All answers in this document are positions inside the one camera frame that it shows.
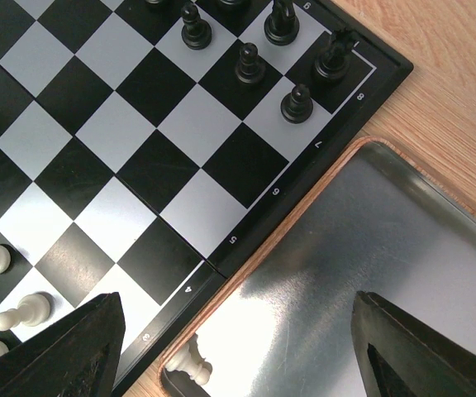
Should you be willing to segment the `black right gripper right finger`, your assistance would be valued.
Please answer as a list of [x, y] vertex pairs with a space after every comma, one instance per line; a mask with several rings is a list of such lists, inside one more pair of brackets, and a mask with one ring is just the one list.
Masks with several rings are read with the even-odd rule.
[[351, 336], [367, 396], [476, 396], [476, 355], [379, 294], [356, 293]]

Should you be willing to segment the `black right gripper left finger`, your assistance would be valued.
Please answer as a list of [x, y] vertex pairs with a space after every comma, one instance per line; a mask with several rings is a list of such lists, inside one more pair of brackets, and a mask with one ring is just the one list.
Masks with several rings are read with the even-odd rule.
[[0, 356], [0, 396], [110, 396], [125, 329], [120, 295], [96, 296]]

